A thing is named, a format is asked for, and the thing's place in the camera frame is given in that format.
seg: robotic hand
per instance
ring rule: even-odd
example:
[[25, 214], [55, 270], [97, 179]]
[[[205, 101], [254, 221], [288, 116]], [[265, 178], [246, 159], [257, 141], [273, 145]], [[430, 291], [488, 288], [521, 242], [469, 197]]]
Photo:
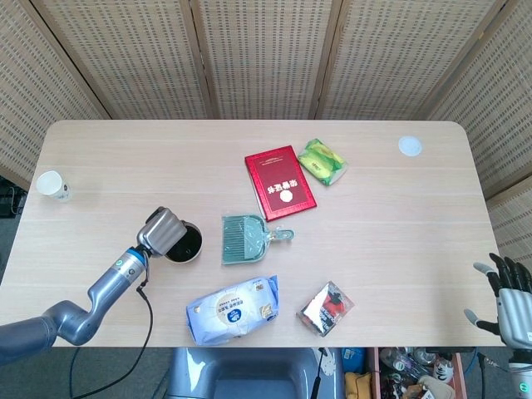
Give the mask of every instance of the robotic hand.
[[465, 316], [473, 325], [499, 335], [514, 350], [510, 373], [518, 398], [532, 399], [532, 276], [528, 269], [510, 258], [490, 254], [499, 273], [490, 266], [475, 263], [485, 274], [497, 302], [497, 323], [480, 320], [470, 309]]
[[0, 366], [51, 347], [57, 336], [73, 345], [88, 342], [109, 308], [146, 271], [149, 258], [165, 255], [187, 229], [167, 208], [159, 207], [137, 234], [138, 245], [127, 249], [88, 290], [89, 312], [70, 301], [56, 303], [41, 317], [0, 326]]

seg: dustpan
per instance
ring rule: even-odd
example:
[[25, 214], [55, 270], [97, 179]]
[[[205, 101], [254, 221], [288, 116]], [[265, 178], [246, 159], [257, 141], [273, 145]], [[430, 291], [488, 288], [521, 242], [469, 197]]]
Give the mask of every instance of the dustpan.
[[268, 230], [263, 218], [256, 214], [224, 216], [223, 264], [257, 262], [264, 257], [269, 243], [274, 240], [292, 239], [292, 230]]

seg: gray carpet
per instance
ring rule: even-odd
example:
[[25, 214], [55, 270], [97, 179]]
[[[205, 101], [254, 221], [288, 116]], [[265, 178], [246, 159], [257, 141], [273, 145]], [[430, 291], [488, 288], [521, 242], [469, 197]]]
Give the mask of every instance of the gray carpet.
[[[11, 251], [18, 219], [0, 219], [0, 278]], [[38, 356], [0, 367], [0, 399], [61, 399], [68, 398], [68, 370], [74, 348], [56, 347]], [[138, 348], [81, 348], [73, 373], [73, 391], [80, 395], [101, 387], [127, 372], [138, 353]], [[507, 367], [510, 351], [504, 347], [480, 348], [486, 356]], [[148, 348], [138, 367], [120, 384], [92, 396], [103, 398], [151, 398], [170, 365], [169, 348]], [[463, 355], [464, 368], [471, 354]], [[465, 378], [468, 397], [480, 399], [480, 369], [475, 366]], [[166, 380], [156, 398], [161, 398]], [[510, 378], [502, 371], [486, 367], [485, 399], [515, 397]]]

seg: woven room divider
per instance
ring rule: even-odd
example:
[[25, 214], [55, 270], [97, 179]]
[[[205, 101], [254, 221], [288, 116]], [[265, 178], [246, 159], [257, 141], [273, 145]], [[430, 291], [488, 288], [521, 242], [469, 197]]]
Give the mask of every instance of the woven room divider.
[[532, 177], [487, 202], [499, 251], [532, 269]]
[[322, 56], [327, 61], [341, 3], [192, 2], [199, 45], [207, 57], [206, 72], [220, 117], [307, 119], [313, 107], [314, 87], [323, 79], [320, 62]]
[[33, 3], [113, 118], [214, 117], [188, 1]]
[[344, 4], [317, 119], [412, 119], [498, 2]]
[[486, 198], [532, 174], [532, 2], [507, 7], [431, 115], [464, 127]]
[[0, 175], [28, 189], [50, 124], [108, 116], [18, 0], [0, 2], [0, 25]]

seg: red hardcover book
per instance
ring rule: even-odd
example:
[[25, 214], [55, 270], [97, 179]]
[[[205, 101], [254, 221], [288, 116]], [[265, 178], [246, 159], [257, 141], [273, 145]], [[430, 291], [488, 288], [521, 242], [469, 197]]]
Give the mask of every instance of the red hardcover book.
[[244, 159], [267, 221], [316, 206], [291, 145]]

